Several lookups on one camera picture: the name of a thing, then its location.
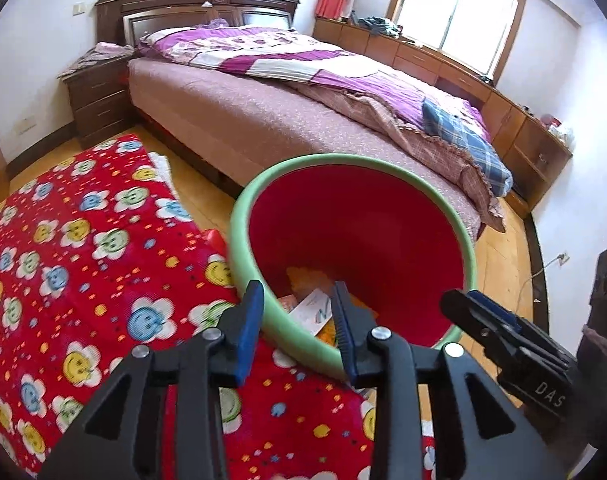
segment purple and white quilt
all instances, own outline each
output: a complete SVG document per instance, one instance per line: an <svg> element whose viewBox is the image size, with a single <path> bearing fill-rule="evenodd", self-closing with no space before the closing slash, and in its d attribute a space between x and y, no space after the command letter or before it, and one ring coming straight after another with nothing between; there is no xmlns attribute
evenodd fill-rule
<svg viewBox="0 0 607 480"><path fill-rule="evenodd" d="M425 97L488 139L481 115L468 101L341 47L279 28L168 28L141 43L175 63L238 75L318 84L377 96L397 116L423 130Z"/></svg>

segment silver bolt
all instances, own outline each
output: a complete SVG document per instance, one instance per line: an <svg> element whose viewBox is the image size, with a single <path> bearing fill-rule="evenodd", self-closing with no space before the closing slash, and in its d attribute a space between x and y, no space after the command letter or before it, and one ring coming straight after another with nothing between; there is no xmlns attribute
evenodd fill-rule
<svg viewBox="0 0 607 480"><path fill-rule="evenodd" d="M461 357L465 352L463 350L463 346L459 343L448 343L443 350L450 357Z"/></svg>
<svg viewBox="0 0 607 480"><path fill-rule="evenodd" d="M219 337L221 337L222 332L215 326L206 328L202 333L201 337L206 341L216 341Z"/></svg>
<svg viewBox="0 0 607 480"><path fill-rule="evenodd" d="M375 339L379 341L385 341L386 339L391 338L392 332L389 328L385 326L376 326L370 332Z"/></svg>
<svg viewBox="0 0 607 480"><path fill-rule="evenodd" d="M143 359L150 353L150 349L145 345L137 345L132 349L132 355L137 359Z"/></svg>

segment window pane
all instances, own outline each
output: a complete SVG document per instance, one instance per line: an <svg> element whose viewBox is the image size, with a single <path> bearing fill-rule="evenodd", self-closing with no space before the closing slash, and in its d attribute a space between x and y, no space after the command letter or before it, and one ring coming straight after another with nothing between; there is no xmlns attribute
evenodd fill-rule
<svg viewBox="0 0 607 480"><path fill-rule="evenodd" d="M397 22L403 35L439 47L457 0L406 0Z"/></svg>
<svg viewBox="0 0 607 480"><path fill-rule="evenodd" d="M481 73L490 71L517 0L459 0L442 50Z"/></svg>

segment window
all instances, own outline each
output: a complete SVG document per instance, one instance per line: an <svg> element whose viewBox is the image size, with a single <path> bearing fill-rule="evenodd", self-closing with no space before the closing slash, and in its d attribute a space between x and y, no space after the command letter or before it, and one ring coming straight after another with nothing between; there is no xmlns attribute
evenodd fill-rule
<svg viewBox="0 0 607 480"><path fill-rule="evenodd" d="M525 0L393 0L391 18L412 38L497 79Z"/></svg>

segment headboard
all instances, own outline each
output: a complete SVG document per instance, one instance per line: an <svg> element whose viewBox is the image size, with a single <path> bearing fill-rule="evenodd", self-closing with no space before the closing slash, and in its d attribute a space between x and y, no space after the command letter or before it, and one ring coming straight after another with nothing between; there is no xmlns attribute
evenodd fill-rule
<svg viewBox="0 0 607 480"><path fill-rule="evenodd" d="M211 7L203 7L210 2ZM231 25L289 28L299 0L99 0L96 39L135 44L162 28L190 27L224 18Z"/></svg>

